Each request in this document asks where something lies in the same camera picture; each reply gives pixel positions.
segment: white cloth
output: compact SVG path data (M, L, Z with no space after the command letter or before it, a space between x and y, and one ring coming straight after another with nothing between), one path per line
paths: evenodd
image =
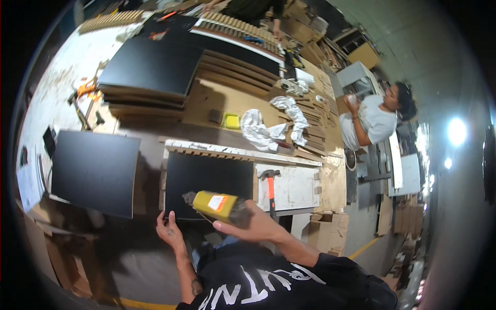
M379 95L366 96L358 109L358 118L372 144L388 139L396 130L396 113L381 110L379 106L383 102ZM358 150L360 143L355 132L351 112L341 114L339 122L344 144L351 150Z
M270 101L278 109L284 109L284 113L293 121L293 132L291 139L300 146L305 146L307 140L303 138L303 129L309 127L309 123L302 111L296 105L292 97L277 96Z
M277 151L278 144L274 140L284 140L288 124L280 124L271 128L262 123L262 113L257 109L251 109L241 118L241 132L257 150L267 152Z

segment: orange handle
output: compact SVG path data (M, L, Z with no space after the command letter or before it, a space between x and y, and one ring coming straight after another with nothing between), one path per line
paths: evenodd
M267 182L269 183L269 199L274 198L274 179L267 178Z

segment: black t-shirt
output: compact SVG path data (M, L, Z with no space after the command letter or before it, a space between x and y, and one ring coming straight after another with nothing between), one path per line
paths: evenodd
M177 309L394 310L388 285L346 257L321 253L314 267L288 262L267 248L236 243L210 250L198 266L203 292Z

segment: black panel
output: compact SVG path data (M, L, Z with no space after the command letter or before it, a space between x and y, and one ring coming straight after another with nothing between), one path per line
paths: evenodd
M185 204L183 194L200 190L253 198L253 163L208 156L169 153L165 185L166 214L175 211L176 218L202 220Z
M149 89L186 96L203 50L164 47L143 38L127 40L98 78L98 84Z
M137 37L129 39L128 41L139 38L148 39L150 33L152 32L160 33L167 31L160 41L156 41L156 43L162 45L164 49L176 47L178 44L182 44L191 48L211 50L253 64L276 76L279 76L279 64L265 56L222 40L190 33L189 30L197 21L198 18L196 17L173 15L167 18L164 22L157 23L153 20L153 17L151 17L145 23L143 30L137 35Z
M114 134L60 131L52 193L79 207L132 218L139 143Z

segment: light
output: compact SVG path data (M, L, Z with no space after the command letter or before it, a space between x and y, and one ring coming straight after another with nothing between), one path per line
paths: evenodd
M448 137L453 145L458 146L465 141L467 128L461 119L453 119L448 125Z
M446 161L444 162L444 166L446 168L451 168L451 166L453 165L453 161L451 160L451 158L446 158Z

